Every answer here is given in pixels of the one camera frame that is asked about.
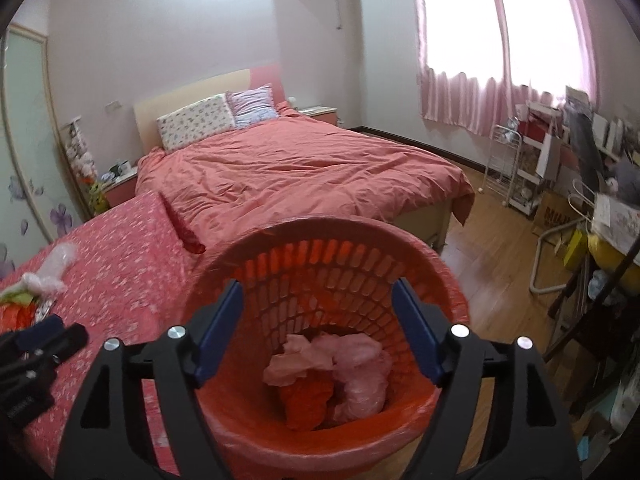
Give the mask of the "green plastic bag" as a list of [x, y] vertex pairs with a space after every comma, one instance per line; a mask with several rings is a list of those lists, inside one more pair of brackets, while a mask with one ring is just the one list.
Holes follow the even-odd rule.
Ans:
[[2, 290], [0, 304], [18, 304], [21, 307], [28, 307], [35, 299], [35, 296], [25, 289], [7, 288]]

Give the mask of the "pink striped pillow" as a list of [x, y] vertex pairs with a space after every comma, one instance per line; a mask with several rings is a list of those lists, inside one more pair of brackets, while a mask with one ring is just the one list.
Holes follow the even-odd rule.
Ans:
[[264, 84], [255, 89], [227, 92], [226, 99], [237, 129], [279, 117], [273, 101], [271, 84]]

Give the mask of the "right pink nightstand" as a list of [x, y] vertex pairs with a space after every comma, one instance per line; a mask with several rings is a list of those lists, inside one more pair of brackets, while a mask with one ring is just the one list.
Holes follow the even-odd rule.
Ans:
[[327, 124], [336, 126], [338, 124], [337, 109], [328, 106], [311, 106], [301, 108], [299, 114], [310, 117], [318, 122], [326, 122]]

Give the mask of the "yellow round tub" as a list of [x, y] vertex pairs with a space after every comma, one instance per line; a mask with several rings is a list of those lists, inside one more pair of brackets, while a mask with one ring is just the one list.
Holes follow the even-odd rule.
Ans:
[[[600, 268], [608, 275], [612, 275], [617, 267], [623, 262], [623, 254], [613, 247], [609, 242], [597, 234], [588, 235], [588, 249], [593, 259]], [[618, 282], [631, 296], [636, 296], [640, 292], [640, 268], [633, 263], [620, 278]]]

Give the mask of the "pink nightstand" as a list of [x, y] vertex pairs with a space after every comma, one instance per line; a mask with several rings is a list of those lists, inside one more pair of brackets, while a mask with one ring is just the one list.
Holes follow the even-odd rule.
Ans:
[[336, 126], [338, 124], [337, 109], [328, 106], [311, 106], [301, 108], [299, 114], [310, 117], [318, 122], [326, 122], [327, 124]]
[[103, 194], [111, 208], [126, 203], [127, 200], [136, 196], [137, 180], [138, 168], [134, 167], [103, 189]]

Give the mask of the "dark wooden chair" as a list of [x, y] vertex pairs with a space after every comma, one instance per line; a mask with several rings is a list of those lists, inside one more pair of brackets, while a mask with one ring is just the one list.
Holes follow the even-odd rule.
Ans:
[[639, 329], [639, 296], [624, 292], [625, 300], [614, 306], [606, 306], [604, 300], [622, 284], [638, 253], [639, 239], [636, 238], [596, 299], [557, 340], [550, 342], [542, 356], [544, 362], [549, 363], [574, 340], [596, 360], [596, 371], [570, 404], [570, 416], [578, 417], [600, 402], [630, 367], [634, 357], [632, 337]]

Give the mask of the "white clear plastic bag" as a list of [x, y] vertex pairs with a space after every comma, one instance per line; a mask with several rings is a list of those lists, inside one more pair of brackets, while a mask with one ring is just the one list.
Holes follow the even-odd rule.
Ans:
[[305, 377], [308, 370], [332, 372], [334, 396], [322, 426], [334, 426], [382, 411], [392, 366], [393, 359], [382, 344], [365, 334], [322, 333], [314, 339], [289, 334], [282, 351], [271, 357], [262, 372], [262, 381], [279, 393], [280, 387]]

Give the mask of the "red floral tablecloth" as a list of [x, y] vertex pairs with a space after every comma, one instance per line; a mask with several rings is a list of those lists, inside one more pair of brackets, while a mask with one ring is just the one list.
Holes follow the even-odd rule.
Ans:
[[27, 453], [52, 472], [68, 412], [103, 341], [155, 339], [178, 309], [198, 239], [163, 195], [147, 192], [78, 226], [64, 238], [76, 260], [52, 309], [66, 324], [85, 326], [89, 341], [58, 368], [54, 404], [25, 430]]

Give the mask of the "cluttered desk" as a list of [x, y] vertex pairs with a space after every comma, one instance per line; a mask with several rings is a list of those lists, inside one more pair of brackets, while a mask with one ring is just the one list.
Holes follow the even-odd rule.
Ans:
[[606, 188], [623, 203], [639, 206], [639, 122], [607, 122], [597, 114], [585, 92], [566, 88], [559, 105], [526, 101], [530, 112], [547, 117], [554, 136], [568, 132], [568, 145], [582, 184], [597, 191]]

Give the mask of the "left pink nightstand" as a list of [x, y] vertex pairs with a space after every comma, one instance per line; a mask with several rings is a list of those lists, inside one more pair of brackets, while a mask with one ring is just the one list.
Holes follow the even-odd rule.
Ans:
[[126, 203], [127, 200], [136, 196], [137, 180], [138, 168], [134, 167], [103, 189], [103, 194], [111, 208]]

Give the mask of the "clear bubble wrap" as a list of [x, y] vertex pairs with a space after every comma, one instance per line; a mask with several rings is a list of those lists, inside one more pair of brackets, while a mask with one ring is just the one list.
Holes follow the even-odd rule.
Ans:
[[63, 276], [76, 258], [75, 244], [56, 245], [36, 272], [27, 272], [22, 275], [21, 285], [35, 296], [51, 297], [65, 292]]

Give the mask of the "bed with salmon duvet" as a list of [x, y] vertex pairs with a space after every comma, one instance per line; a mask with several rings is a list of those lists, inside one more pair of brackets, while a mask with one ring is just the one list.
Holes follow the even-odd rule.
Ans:
[[464, 171], [414, 146], [367, 136], [297, 113], [138, 162], [138, 194], [157, 192], [209, 247], [282, 219], [327, 214], [394, 222], [447, 206], [468, 220], [474, 188]]

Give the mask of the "orange plastic bag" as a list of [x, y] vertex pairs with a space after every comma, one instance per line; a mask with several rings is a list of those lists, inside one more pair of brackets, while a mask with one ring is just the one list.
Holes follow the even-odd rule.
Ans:
[[293, 431], [312, 431], [322, 426], [328, 417], [329, 403], [334, 396], [332, 372], [308, 370], [305, 377], [279, 388], [285, 412], [285, 426]]

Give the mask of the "red plastic bag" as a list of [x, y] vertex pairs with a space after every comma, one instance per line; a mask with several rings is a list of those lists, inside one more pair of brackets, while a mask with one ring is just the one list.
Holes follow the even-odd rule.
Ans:
[[24, 330], [35, 323], [36, 304], [2, 304], [0, 312], [0, 332]]

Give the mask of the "red plastic laundry basket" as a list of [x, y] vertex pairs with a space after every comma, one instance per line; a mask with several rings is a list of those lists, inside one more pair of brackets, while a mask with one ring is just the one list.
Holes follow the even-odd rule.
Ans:
[[[196, 268], [178, 317], [215, 302], [230, 281], [244, 307], [215, 377], [198, 393], [224, 461], [239, 479], [345, 479], [404, 448], [425, 430], [437, 401], [392, 308], [392, 287], [409, 281], [451, 322], [469, 306], [439, 254], [416, 237], [368, 219], [308, 217], [228, 237]], [[262, 375], [270, 359], [304, 344], [335, 359], [383, 351], [382, 408], [349, 419], [333, 400], [318, 428], [286, 426], [277, 389]]]

